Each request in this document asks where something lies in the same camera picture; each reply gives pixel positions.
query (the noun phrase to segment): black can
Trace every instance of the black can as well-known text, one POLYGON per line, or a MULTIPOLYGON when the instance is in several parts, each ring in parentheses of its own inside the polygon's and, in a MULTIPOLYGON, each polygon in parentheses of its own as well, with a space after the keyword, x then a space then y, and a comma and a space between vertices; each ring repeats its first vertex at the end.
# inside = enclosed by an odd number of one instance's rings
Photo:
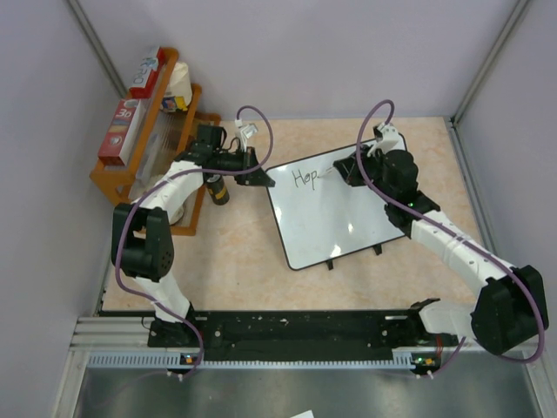
POLYGON ((207 192, 211 195, 212 203, 215 205, 225 205, 230 200, 230 194, 226 188, 225 179, 219 174, 210 176, 206 181, 207 192))

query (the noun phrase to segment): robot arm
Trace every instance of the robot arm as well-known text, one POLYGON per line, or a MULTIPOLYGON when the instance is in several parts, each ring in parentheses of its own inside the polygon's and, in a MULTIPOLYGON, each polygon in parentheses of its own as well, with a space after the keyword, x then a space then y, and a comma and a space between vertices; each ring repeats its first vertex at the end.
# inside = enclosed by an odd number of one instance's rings
MULTIPOLYGON (((241 126, 240 133, 255 131, 254 125, 241 126)), ((177 173, 185 170, 212 169, 239 172, 258 165, 255 149, 242 144, 234 152, 222 148, 222 137, 225 131, 219 126, 200 125, 198 137, 188 149, 179 154, 172 162, 169 171, 155 184, 158 189, 145 199, 134 215, 128 230, 122 251, 121 268, 155 300, 175 314, 186 318, 191 303, 180 292, 171 271, 174 260, 170 219, 175 215, 185 200, 201 187, 210 176, 201 171, 191 172, 183 176, 177 173), (134 232, 145 231, 144 237, 134 232)), ((239 185, 274 186, 263 169, 255 172, 234 176, 239 185)), ((112 263, 116 262, 117 246, 124 229, 124 223, 130 214, 133 204, 118 205, 112 221, 112 263)), ((178 322, 178 319, 165 313, 155 306, 155 315, 162 321, 178 322)))
MULTIPOLYGON (((387 203, 389 221, 408 238, 436 253, 468 285, 476 298, 475 306, 442 300, 420 303, 419 317, 430 334, 457 334, 474 338, 488 352, 505 353, 512 347, 538 333, 534 313, 523 292, 493 260, 513 271, 534 297, 544 328, 548 327, 547 307, 541 275, 531 266, 516 268, 497 258, 463 233, 440 210, 439 205, 418 190, 418 167, 413 156, 405 150, 393 150, 402 140, 392 125, 373 128, 377 142, 373 147, 363 145, 362 163, 373 184, 389 198, 432 219, 443 228, 387 203), (480 249, 481 254, 472 247, 480 249)), ((335 161, 333 166, 351 186, 365 185, 356 163, 355 153, 335 161)))

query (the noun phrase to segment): orange wooden shelf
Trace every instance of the orange wooden shelf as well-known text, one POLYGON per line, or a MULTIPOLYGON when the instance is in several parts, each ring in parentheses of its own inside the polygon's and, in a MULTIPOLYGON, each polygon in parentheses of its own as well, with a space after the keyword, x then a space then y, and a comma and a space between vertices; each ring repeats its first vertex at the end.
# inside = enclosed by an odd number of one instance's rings
MULTIPOLYGON (((164 55, 166 56, 166 66, 164 72, 160 75, 160 83, 154 93, 153 99, 149 110, 145 114, 143 128, 136 140, 135 149, 130 158, 130 163, 122 169, 114 170, 113 167, 105 166, 100 160, 97 161, 95 167, 91 171, 89 177, 103 192, 108 200, 114 205, 119 203, 130 203, 130 191, 136 181, 136 174, 139 165, 144 156, 147 142, 153 131, 157 117, 160 113, 160 105, 163 101, 164 92, 170 81, 174 66, 178 61, 178 51, 174 48, 163 48, 164 55)), ((180 140, 176 154, 185 150, 192 138, 192 128, 194 127, 194 119, 199 123, 211 123, 213 125, 220 124, 220 116, 216 113, 201 113, 196 111, 198 108, 199 98, 201 97, 201 86, 198 84, 191 85, 192 98, 185 116, 184 124, 180 134, 180 140)), ((203 196, 205 187, 199 188, 195 203, 191 212, 191 220, 187 226, 173 226, 171 228, 173 235, 195 235, 196 228, 199 221, 199 214, 201 213, 201 204, 203 203, 203 196)))

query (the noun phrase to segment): gray wall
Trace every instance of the gray wall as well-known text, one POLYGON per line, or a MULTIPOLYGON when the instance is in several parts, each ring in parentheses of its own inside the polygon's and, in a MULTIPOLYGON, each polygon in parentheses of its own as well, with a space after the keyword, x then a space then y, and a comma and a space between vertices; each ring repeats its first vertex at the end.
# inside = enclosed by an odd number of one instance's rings
MULTIPOLYGON (((557 314, 557 2, 534 2, 462 125, 500 253, 541 270, 557 314)), ((548 349, 557 361, 557 324, 548 349)))
POLYGON ((116 103, 64 2, 0 6, 0 416, 50 415, 99 289, 111 207, 88 178, 116 103))
POLYGON ((176 46, 230 118, 354 117, 383 98, 399 116, 450 115, 510 0, 82 0, 124 78, 146 44, 176 46))

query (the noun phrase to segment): beige countertop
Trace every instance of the beige countertop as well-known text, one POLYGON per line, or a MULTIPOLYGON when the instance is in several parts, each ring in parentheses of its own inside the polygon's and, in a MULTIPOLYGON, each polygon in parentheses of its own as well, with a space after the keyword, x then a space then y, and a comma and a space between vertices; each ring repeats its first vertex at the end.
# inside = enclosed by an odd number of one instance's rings
MULTIPOLYGON (((372 120, 364 138, 372 137, 372 120)), ((443 118, 394 118, 419 168, 419 188, 447 216, 479 239, 460 169, 443 118)), ((361 119, 273 120, 275 148, 266 164, 279 165, 355 143, 361 119)), ((233 122, 222 124, 229 134, 233 122)), ((262 159, 265 125, 251 142, 262 159)), ((367 309, 403 308, 427 298, 473 302, 455 273, 424 247, 402 238, 300 271, 291 270, 281 245, 267 192, 227 179, 231 199, 215 206, 208 194, 195 237, 174 237, 172 270, 196 309, 367 309)), ((109 269, 103 310, 151 309, 142 298, 121 291, 109 269)), ((128 286, 136 287, 124 278, 128 286)))

